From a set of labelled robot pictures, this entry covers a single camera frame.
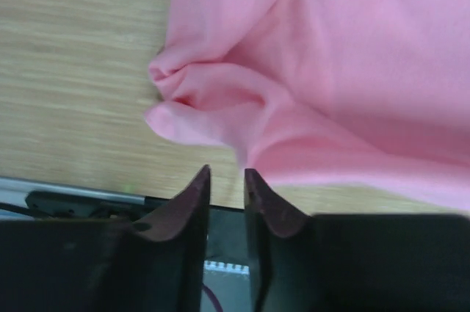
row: towel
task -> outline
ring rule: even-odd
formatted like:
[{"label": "towel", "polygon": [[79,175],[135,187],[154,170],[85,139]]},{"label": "towel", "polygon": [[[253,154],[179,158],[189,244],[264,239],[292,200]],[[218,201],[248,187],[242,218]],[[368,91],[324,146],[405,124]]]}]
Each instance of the towel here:
[{"label": "towel", "polygon": [[470,209],[470,0],[171,0],[161,137]]}]

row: wooden table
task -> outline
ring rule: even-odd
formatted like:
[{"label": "wooden table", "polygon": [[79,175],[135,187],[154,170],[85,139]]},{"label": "wooden table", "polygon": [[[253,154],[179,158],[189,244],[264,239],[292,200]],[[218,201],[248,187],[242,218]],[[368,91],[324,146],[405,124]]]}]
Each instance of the wooden table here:
[{"label": "wooden table", "polygon": [[[205,163],[212,202],[242,207],[231,151],[174,145],[142,113],[169,0],[0,0],[0,175],[172,197]],[[439,211],[365,188],[288,188],[304,211]]]}]

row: pink fabric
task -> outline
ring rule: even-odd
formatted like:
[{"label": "pink fabric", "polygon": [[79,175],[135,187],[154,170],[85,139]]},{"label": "pink fabric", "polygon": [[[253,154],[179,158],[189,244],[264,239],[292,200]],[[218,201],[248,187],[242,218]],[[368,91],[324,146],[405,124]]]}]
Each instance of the pink fabric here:
[{"label": "pink fabric", "polygon": [[171,0],[161,137],[470,209],[470,0]]}]

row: wood grain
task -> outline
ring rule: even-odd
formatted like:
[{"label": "wood grain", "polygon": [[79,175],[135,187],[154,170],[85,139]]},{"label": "wood grain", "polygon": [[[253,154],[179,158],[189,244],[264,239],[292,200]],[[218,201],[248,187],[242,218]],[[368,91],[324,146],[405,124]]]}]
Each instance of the wood grain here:
[{"label": "wood grain", "polygon": [[[242,206],[232,152],[173,145],[143,121],[169,0],[0,0],[0,175],[172,197],[202,164]],[[305,211],[440,211],[358,187],[280,189]]]}]

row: black object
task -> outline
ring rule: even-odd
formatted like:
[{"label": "black object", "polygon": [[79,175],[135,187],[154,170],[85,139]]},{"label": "black object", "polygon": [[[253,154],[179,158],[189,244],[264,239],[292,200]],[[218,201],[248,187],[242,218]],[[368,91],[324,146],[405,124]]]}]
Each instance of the black object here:
[{"label": "black object", "polygon": [[[465,217],[310,217],[255,170],[244,214],[209,215],[209,199],[207,166],[172,200],[144,205],[32,192],[23,214],[42,219],[0,222],[1,310],[196,312],[204,258],[247,245],[232,263],[249,263],[255,312],[470,311]],[[243,219],[246,241],[215,231]]]}]

